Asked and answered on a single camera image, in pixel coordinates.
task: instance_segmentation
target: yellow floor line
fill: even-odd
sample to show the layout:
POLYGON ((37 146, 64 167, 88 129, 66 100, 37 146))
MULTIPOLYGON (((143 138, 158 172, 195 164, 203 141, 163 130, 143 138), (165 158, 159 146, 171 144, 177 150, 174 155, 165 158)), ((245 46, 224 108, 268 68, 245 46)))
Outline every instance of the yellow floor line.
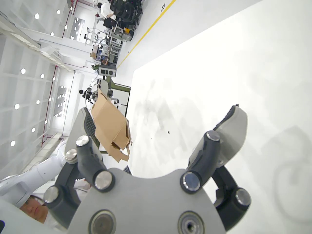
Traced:
POLYGON ((127 56, 123 59, 121 64, 117 67, 117 69, 123 64, 123 62, 127 59, 129 54, 137 47, 137 45, 143 40, 143 38, 147 35, 147 33, 155 26, 155 24, 160 20, 160 18, 166 13, 166 11, 175 3, 176 0, 172 0, 169 5, 163 10, 163 12, 159 15, 159 17, 154 21, 154 23, 148 28, 145 34, 141 37, 141 39, 136 43, 136 45, 131 49, 131 51, 127 54, 127 56))

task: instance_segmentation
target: cardboard box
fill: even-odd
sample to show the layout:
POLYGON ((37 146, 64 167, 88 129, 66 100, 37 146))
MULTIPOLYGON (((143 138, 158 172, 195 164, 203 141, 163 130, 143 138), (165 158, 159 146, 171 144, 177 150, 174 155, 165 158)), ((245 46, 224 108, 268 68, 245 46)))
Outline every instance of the cardboard box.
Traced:
POLYGON ((90 53, 90 57, 92 57, 93 59, 95 59, 97 57, 97 54, 95 52, 90 53))
POLYGON ((130 154, 132 144, 129 123, 125 116, 107 99, 98 88, 98 98, 91 109, 96 126, 96 137, 107 153, 117 162, 129 160, 129 156, 121 152, 125 147, 130 154))

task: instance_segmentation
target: table surface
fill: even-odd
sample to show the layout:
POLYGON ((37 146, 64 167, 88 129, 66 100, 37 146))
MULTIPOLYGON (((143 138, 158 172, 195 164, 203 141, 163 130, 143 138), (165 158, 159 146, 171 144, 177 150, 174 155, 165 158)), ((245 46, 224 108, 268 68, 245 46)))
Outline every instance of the table surface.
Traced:
MULTIPOLYGON (((133 75, 127 118, 134 176, 186 168, 202 135, 232 105, 246 111, 245 144, 226 167, 253 201, 231 233, 311 233, 312 14, 306 1, 286 1, 258 3, 133 75), (198 52, 185 53, 193 48, 198 52)), ((215 185, 204 189, 213 200, 215 185)))

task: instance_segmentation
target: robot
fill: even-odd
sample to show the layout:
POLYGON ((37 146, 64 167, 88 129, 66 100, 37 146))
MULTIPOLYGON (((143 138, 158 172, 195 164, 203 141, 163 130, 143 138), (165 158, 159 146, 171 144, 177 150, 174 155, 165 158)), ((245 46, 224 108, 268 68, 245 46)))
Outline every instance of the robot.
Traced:
POLYGON ((66 142, 63 141, 58 145, 57 155, 33 166, 25 173, 1 180, 1 199, 20 208, 37 188, 57 176, 66 163, 64 155, 66 142))
MULTIPOLYGON (((248 210, 249 193, 236 184, 225 168, 246 137, 247 115, 238 105, 203 135, 187 169, 155 179, 107 169, 94 143, 91 122, 88 110, 82 108, 67 140, 66 163, 55 184, 44 194, 50 213, 68 229, 67 233, 224 234, 248 210), (92 186, 83 202, 73 188, 79 174, 92 186), (210 177, 218 186, 214 203, 203 190, 210 177)), ((55 233, 7 201, 0 200, 1 234, 21 230, 55 233)))

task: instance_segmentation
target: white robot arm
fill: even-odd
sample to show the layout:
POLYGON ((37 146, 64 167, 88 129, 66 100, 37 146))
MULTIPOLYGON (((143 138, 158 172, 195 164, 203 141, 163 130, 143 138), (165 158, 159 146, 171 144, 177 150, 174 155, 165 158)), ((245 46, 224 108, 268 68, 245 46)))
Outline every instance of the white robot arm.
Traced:
POLYGON ((20 175, 8 176, 0 182, 0 198, 20 208, 40 186, 58 175, 66 163, 64 150, 67 141, 57 147, 57 155, 33 166, 20 175))

